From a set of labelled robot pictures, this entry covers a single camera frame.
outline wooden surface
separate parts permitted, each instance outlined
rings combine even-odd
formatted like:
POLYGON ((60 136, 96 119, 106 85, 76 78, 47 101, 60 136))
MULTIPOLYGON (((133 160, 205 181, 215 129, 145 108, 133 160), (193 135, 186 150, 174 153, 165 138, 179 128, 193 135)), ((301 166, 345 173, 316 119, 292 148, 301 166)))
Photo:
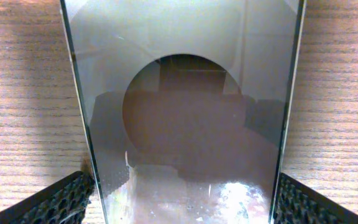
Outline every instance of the wooden surface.
MULTIPOLYGON (((0 0, 0 210, 86 157, 58 1, 0 0)), ((356 0, 308 3, 283 170, 358 213, 356 0)))

